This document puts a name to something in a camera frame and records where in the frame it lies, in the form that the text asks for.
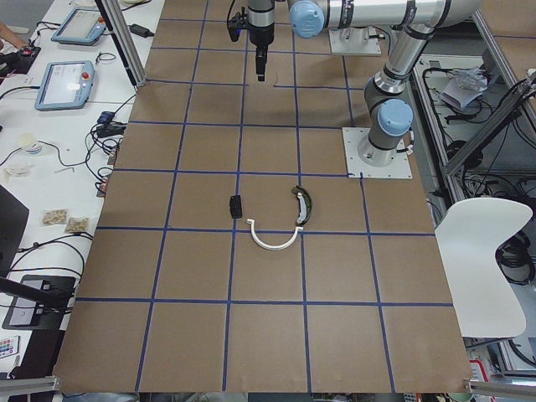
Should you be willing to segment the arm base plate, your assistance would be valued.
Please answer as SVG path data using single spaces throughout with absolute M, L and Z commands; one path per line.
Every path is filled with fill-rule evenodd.
M 404 140 L 384 151 L 369 142 L 367 127 L 344 127 L 343 145 L 349 178 L 412 179 Z
M 371 57 L 382 54 L 377 32 L 372 27 L 335 28 L 328 33 L 333 54 Z

